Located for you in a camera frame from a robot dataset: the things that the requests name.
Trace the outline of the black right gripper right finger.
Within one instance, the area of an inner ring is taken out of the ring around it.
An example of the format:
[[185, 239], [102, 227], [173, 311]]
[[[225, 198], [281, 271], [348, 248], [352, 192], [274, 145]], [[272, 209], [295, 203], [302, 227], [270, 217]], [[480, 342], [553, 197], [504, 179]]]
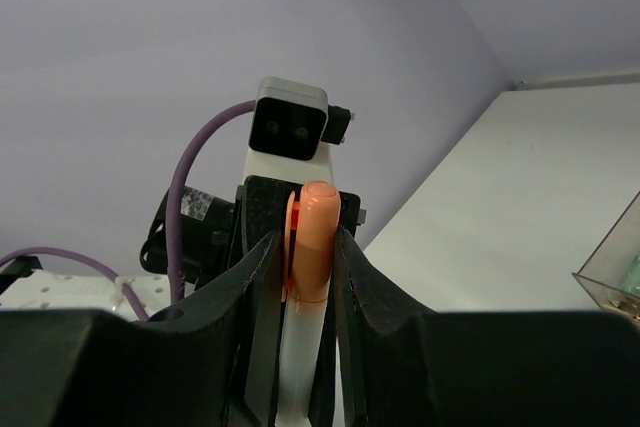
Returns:
[[335, 240], [349, 426], [635, 426], [639, 331], [596, 311], [438, 313]]

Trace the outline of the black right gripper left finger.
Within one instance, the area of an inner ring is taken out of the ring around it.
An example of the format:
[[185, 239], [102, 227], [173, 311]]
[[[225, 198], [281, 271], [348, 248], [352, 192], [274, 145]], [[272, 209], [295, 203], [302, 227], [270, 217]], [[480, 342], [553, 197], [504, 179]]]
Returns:
[[270, 426], [282, 240], [146, 321], [100, 310], [1, 315], [5, 426]]

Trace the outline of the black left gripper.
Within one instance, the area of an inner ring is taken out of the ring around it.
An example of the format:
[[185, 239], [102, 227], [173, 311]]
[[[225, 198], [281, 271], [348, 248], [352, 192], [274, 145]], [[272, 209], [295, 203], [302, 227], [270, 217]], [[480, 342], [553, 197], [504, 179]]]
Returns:
[[[226, 201], [200, 190], [183, 188], [181, 235], [185, 282], [203, 287], [232, 268], [267, 233], [282, 231], [287, 201], [292, 192], [296, 200], [302, 184], [266, 177], [250, 176], [237, 188], [234, 201]], [[364, 224], [366, 211], [361, 199], [340, 191], [339, 225], [355, 237]], [[142, 268], [153, 274], [167, 273], [166, 203], [162, 199], [141, 247]]]

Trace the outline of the orange marker cap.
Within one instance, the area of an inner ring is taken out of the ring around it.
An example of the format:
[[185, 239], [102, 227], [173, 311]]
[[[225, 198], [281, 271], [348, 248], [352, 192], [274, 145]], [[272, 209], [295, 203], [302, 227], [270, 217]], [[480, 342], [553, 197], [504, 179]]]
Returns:
[[284, 299], [318, 304], [327, 300], [341, 199], [330, 183], [313, 181], [291, 193], [285, 211]]

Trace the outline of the grey marker orange tip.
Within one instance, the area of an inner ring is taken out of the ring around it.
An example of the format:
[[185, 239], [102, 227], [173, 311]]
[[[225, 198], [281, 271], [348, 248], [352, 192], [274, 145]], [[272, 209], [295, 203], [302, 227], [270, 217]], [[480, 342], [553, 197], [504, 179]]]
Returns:
[[281, 334], [276, 426], [310, 426], [309, 405], [326, 303], [286, 301]]

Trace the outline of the green highlighter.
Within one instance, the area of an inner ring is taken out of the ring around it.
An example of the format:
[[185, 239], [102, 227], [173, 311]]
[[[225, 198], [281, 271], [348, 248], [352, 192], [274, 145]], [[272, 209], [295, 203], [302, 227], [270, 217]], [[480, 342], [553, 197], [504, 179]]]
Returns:
[[630, 262], [621, 278], [619, 289], [636, 297], [640, 296], [640, 255], [637, 254]]

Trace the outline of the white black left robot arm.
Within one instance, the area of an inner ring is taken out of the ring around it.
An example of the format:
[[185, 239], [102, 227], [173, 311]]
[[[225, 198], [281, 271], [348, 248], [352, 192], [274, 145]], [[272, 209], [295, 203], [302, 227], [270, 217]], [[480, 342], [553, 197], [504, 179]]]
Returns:
[[[181, 221], [185, 280], [200, 288], [233, 267], [269, 231], [285, 223], [291, 196], [300, 185], [258, 176], [239, 186], [233, 202], [187, 187]], [[52, 248], [12, 254], [1, 270], [4, 310], [100, 309], [129, 321], [148, 318], [170, 303], [166, 275], [165, 210], [159, 206], [139, 261], [141, 275], [56, 274], [41, 264]]]

